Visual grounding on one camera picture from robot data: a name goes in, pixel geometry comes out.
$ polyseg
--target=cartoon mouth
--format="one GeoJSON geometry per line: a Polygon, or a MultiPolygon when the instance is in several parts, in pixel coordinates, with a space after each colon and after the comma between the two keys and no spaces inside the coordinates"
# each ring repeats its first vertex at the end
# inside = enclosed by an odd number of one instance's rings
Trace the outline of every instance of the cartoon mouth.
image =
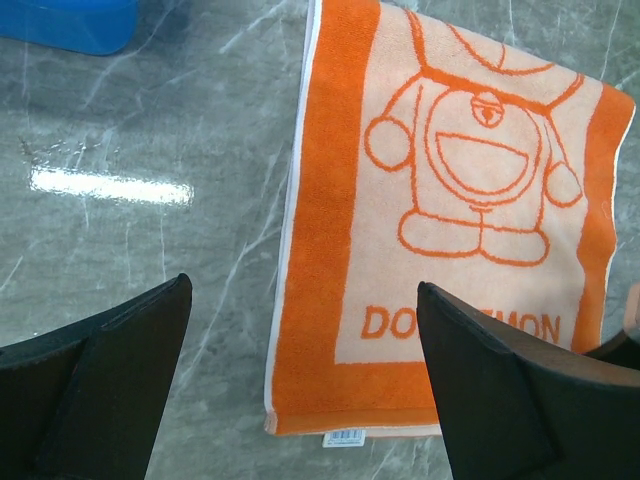
{"type": "Polygon", "coordinates": [[[456,183],[480,195],[516,187],[527,173],[529,157],[506,145],[457,133],[436,133],[442,163],[456,183]]]}

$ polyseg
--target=doraemon towel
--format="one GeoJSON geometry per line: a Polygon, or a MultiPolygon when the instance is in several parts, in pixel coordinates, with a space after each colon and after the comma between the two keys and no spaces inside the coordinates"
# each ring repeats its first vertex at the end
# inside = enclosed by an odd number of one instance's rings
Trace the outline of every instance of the doraemon towel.
{"type": "Polygon", "coordinates": [[[437,432],[420,281],[548,342],[598,345],[633,101],[373,0],[312,1],[309,18],[267,429],[437,432]]]}

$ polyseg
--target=cartoon hand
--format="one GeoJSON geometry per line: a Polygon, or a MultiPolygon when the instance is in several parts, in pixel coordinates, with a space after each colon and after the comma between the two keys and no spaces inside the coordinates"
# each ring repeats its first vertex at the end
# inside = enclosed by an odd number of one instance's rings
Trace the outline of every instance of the cartoon hand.
{"type": "Polygon", "coordinates": [[[564,162],[556,163],[547,174],[547,198],[556,207],[567,208],[582,198],[582,189],[575,172],[564,162]]]}
{"type": "Polygon", "coordinates": [[[369,124],[364,148],[373,163],[387,172],[397,172],[413,159],[412,135],[392,116],[378,117],[369,124]]]}

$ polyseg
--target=tiled floor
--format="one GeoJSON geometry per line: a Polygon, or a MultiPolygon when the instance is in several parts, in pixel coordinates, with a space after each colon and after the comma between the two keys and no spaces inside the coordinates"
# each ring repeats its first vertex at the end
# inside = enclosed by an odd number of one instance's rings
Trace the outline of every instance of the tiled floor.
{"type": "MultiPolygon", "coordinates": [[[[399,3],[640,98],[634,0],[399,3]]],[[[0,39],[0,344],[181,271],[195,284],[149,479],[451,478],[441,439],[327,451],[318,438],[263,432],[305,17],[304,0],[141,0],[119,55],[0,39]],[[82,196],[97,177],[102,197],[120,199],[82,196]],[[145,193],[150,183],[169,197],[145,193]]],[[[638,125],[620,156],[605,336],[640,280],[638,125]]]]}

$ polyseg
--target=cartoon character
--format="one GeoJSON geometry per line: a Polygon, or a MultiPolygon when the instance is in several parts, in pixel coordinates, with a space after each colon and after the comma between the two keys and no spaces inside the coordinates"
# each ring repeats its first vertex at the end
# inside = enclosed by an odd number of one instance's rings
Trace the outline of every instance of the cartoon character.
{"type": "Polygon", "coordinates": [[[547,105],[467,79],[449,81],[427,65],[421,33],[410,23],[422,70],[364,138],[378,167],[411,169],[413,209],[400,221],[399,241],[427,256],[541,264],[550,250],[541,228],[545,206],[569,208],[582,197],[550,113],[583,78],[547,105]]]}

